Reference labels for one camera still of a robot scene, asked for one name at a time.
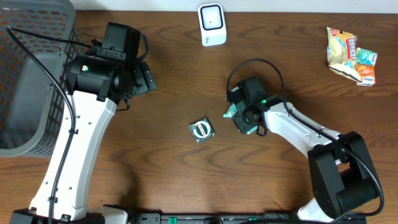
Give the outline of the mint green snack packet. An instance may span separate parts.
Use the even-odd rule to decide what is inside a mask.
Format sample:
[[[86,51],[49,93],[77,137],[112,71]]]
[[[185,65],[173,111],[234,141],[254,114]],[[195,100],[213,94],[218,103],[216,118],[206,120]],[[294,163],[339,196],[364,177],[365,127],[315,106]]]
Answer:
[[[238,124],[235,122],[233,119],[234,115],[238,114],[238,109],[235,104],[231,104],[230,107],[228,108],[227,112],[223,114],[224,118],[231,118],[234,121],[234,124],[238,128],[238,130],[242,134],[251,134],[257,129],[256,124]]]

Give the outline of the round dark green packet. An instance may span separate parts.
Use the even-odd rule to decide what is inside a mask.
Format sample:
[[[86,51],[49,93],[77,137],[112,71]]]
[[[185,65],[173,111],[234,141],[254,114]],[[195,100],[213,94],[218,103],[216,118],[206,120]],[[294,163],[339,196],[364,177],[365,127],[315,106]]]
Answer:
[[[205,142],[215,136],[215,130],[208,118],[190,124],[189,129],[197,143]]]

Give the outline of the yellow snack bag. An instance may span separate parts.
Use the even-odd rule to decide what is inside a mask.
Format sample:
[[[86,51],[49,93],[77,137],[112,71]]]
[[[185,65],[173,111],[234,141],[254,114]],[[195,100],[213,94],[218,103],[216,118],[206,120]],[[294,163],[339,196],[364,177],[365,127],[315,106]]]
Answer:
[[[328,68],[342,77],[361,82],[361,77],[357,72],[357,36],[331,27],[327,27],[326,31]]]

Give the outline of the small orange juice carton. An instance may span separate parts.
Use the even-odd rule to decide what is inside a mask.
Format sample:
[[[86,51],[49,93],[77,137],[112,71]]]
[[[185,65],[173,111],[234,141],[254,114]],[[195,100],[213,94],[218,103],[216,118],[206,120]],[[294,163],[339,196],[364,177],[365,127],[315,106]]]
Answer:
[[[373,86],[376,82],[375,71],[373,65],[358,65],[357,72],[360,76],[360,82],[356,84],[359,86]]]

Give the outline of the small teal white packet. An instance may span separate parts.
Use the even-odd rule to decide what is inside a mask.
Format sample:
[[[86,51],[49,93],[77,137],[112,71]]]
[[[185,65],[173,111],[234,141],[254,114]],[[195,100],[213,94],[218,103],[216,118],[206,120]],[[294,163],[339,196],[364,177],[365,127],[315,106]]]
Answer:
[[[356,49],[356,58],[358,64],[375,66],[377,60],[377,53],[371,50],[366,50],[358,47]]]

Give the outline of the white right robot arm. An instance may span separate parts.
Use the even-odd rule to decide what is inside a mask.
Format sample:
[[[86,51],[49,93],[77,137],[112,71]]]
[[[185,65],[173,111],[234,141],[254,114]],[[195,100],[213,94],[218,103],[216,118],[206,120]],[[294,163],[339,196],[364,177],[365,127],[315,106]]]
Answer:
[[[243,134],[272,132],[308,160],[314,198],[300,208],[302,223],[365,220],[382,212],[385,196],[364,139],[356,132],[341,134],[314,122],[284,97],[263,92],[228,92],[235,108],[231,119]]]

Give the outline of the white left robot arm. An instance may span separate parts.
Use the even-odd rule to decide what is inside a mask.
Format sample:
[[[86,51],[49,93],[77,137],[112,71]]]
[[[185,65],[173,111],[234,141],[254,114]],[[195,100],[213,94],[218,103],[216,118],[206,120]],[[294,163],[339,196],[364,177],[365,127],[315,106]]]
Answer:
[[[98,149],[118,103],[153,91],[144,57],[127,59],[79,55],[67,68],[68,100],[49,168],[28,208],[11,223],[132,223],[134,215],[115,205],[88,209]]]

